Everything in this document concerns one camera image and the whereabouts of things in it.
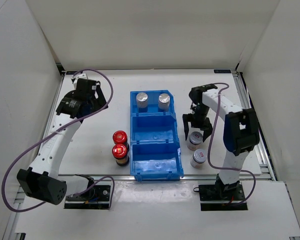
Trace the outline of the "silver-lid salt shaker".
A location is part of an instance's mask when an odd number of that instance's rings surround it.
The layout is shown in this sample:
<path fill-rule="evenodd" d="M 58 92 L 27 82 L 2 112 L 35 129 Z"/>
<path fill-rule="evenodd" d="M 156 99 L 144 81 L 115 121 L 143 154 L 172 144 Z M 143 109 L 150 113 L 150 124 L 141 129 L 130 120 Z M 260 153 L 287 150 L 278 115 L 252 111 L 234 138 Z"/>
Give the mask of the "silver-lid salt shaker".
<path fill-rule="evenodd" d="M 158 109 L 161 112 L 168 112 L 170 108 L 171 98 L 167 93 L 162 93 L 158 97 Z"/>
<path fill-rule="evenodd" d="M 146 112 L 148 109 L 148 95 L 145 92 L 139 92 L 136 95 L 136 105 L 138 110 Z"/>

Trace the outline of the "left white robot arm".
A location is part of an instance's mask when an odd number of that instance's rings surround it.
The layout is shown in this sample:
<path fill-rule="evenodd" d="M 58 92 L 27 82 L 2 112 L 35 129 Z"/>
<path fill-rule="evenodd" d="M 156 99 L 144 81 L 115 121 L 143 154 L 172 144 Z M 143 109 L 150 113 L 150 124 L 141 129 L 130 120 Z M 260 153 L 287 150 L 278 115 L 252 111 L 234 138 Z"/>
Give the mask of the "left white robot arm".
<path fill-rule="evenodd" d="M 106 99 L 99 81 L 80 78 L 56 108 L 52 124 L 54 136 L 45 141 L 27 170 L 20 169 L 17 180 L 28 197 L 58 205 L 64 197 L 79 195 L 90 200 L 95 194 L 90 176 L 78 174 L 71 180 L 59 178 L 60 165 L 66 150 L 82 125 L 82 117 L 100 110 Z"/>

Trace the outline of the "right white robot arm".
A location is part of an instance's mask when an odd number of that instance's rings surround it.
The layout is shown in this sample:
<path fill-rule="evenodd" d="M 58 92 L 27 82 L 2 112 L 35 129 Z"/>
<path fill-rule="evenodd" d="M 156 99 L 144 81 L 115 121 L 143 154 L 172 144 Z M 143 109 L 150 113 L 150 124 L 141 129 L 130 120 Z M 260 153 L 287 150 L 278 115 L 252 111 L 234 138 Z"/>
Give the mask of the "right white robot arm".
<path fill-rule="evenodd" d="M 239 187 L 243 164 L 260 142 L 256 111 L 253 108 L 244 109 L 222 95 L 222 91 L 228 88 L 227 83 L 223 88 L 218 88 L 218 83 L 193 87 L 188 94 L 191 113 L 182 116 L 185 140 L 190 140 L 189 128 L 201 130 L 201 142 L 209 139 L 209 153 L 218 119 L 224 122 L 223 143 L 226 154 L 223 165 L 219 167 L 208 162 L 213 169 L 219 171 L 214 193 L 220 200 L 228 199 Z"/>

